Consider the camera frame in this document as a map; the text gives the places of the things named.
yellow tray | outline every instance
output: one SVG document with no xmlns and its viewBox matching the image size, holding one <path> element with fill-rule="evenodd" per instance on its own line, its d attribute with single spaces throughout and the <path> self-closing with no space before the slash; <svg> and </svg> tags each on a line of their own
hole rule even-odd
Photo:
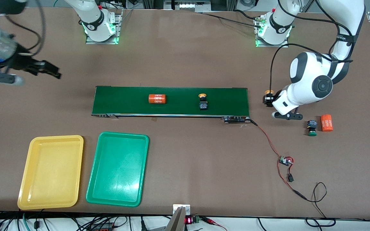
<svg viewBox="0 0 370 231">
<path fill-rule="evenodd" d="M 78 200 L 82 136 L 37 137 L 30 143 L 18 207 L 64 208 Z"/>
</svg>

mounting plate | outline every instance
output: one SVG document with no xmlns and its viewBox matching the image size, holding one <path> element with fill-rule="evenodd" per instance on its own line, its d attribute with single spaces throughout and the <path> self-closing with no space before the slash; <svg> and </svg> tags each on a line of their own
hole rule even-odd
<svg viewBox="0 0 370 231">
<path fill-rule="evenodd" d="M 172 206 L 172 214 L 174 214 L 176 209 L 178 209 L 179 207 L 185 207 L 186 215 L 187 216 L 191 215 L 191 205 L 182 205 L 182 204 L 174 204 Z"/>
</svg>

green led light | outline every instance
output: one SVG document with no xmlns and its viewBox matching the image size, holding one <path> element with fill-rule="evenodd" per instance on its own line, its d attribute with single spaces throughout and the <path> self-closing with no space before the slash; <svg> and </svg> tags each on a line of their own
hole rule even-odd
<svg viewBox="0 0 370 231">
<path fill-rule="evenodd" d="M 88 34 L 88 32 L 86 32 L 86 28 L 85 28 L 85 26 L 84 26 L 84 25 L 82 25 L 82 27 L 84 28 L 84 32 L 85 32 L 85 34 Z"/>
<path fill-rule="evenodd" d="M 107 28 L 108 28 L 108 30 L 111 34 L 115 33 L 115 26 L 114 25 L 109 24 L 109 23 L 106 23 L 105 25 L 107 25 Z"/>
</svg>

plastic tray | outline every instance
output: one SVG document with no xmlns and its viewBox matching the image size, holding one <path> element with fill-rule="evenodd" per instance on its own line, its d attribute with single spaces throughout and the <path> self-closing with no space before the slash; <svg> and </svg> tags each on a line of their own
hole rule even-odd
<svg viewBox="0 0 370 231">
<path fill-rule="evenodd" d="M 73 206 L 78 200 L 82 136 L 46 136 L 31 141 L 18 207 L 50 209 Z"/>
<path fill-rule="evenodd" d="M 148 143 L 146 135 L 101 133 L 86 193 L 87 202 L 138 206 L 141 203 Z"/>
</svg>

green tray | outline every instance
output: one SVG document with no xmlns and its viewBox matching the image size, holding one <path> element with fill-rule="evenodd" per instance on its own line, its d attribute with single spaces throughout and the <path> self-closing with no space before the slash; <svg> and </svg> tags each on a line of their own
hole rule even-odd
<svg viewBox="0 0 370 231">
<path fill-rule="evenodd" d="M 199 109 L 198 95 L 207 94 L 208 109 Z M 165 94 L 166 104 L 150 104 L 150 94 Z M 249 117 L 246 88 L 160 88 L 97 86 L 92 115 L 160 117 Z"/>
<path fill-rule="evenodd" d="M 98 138 L 86 201 L 136 207 L 141 203 L 149 138 L 103 132 Z"/>
</svg>

